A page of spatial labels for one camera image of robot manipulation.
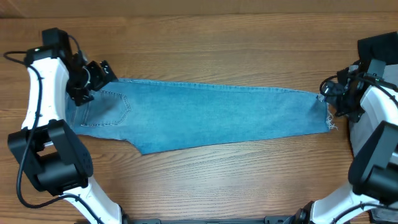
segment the frayed thread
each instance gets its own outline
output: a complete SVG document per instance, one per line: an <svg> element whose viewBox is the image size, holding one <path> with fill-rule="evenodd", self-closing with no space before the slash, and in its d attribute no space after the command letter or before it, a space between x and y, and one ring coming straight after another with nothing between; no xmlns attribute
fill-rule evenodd
<svg viewBox="0 0 398 224"><path fill-rule="evenodd" d="M338 127L333 122L333 114L328 109L328 116L326 117L326 125L328 126L329 130L337 129Z"/></svg>

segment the denim pocket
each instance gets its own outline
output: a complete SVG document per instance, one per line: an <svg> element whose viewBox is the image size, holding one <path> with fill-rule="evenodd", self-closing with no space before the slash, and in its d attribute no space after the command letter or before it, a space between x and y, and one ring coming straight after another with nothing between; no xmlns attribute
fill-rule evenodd
<svg viewBox="0 0 398 224"><path fill-rule="evenodd" d="M107 90L94 91L91 94L94 100L88 103L81 126L118 125L131 111L124 94Z"/></svg>

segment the wooden surface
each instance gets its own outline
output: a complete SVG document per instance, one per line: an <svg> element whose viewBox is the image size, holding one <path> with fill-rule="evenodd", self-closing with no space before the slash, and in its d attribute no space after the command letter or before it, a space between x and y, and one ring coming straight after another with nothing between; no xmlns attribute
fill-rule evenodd
<svg viewBox="0 0 398 224"><path fill-rule="evenodd" d="M73 34L90 59L106 59L118 77L317 92L323 79L357 60L358 39L396 30L397 18L398 13L3 19L0 49L40 46L40 31L57 26ZM18 164L6 139L21 128L29 78L23 66L3 58L0 71L0 220L81 219L66 202L29 210L17 201ZM346 121L336 124L339 129L327 134L146 156L127 142L81 140L97 181L133 218L260 218L294 214L347 181L352 155ZM32 203L50 198L25 178L23 194Z"/></svg>
<svg viewBox="0 0 398 224"><path fill-rule="evenodd" d="M396 0L0 0L1 17L397 12Z"/></svg>

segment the tabletop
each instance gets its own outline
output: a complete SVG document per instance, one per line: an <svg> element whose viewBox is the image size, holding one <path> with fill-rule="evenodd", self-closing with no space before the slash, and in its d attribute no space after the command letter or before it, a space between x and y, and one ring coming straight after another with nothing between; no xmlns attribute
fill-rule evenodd
<svg viewBox="0 0 398 224"><path fill-rule="evenodd" d="M90 60L107 60L119 78L317 92L321 81L358 59L358 39L395 31L397 18L378 12L2 19L0 49L41 46L40 32L58 27L79 41ZM18 202L18 163L7 135L20 130L25 118L29 76L3 58L0 73L0 222L84 219L67 202L38 210ZM93 158L96 180L132 218L262 218L294 214L347 181L353 159L347 121L335 123L338 129L329 133L145 156L125 141L80 139ZM30 203L51 198L25 177L22 192Z"/></svg>

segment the denim fabric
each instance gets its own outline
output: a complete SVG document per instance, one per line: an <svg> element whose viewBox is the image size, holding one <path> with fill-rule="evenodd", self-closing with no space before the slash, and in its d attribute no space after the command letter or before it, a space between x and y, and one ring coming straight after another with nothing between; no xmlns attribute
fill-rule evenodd
<svg viewBox="0 0 398 224"><path fill-rule="evenodd" d="M329 131L316 94L273 87L120 79L80 107L77 134L127 140L142 154Z"/></svg>

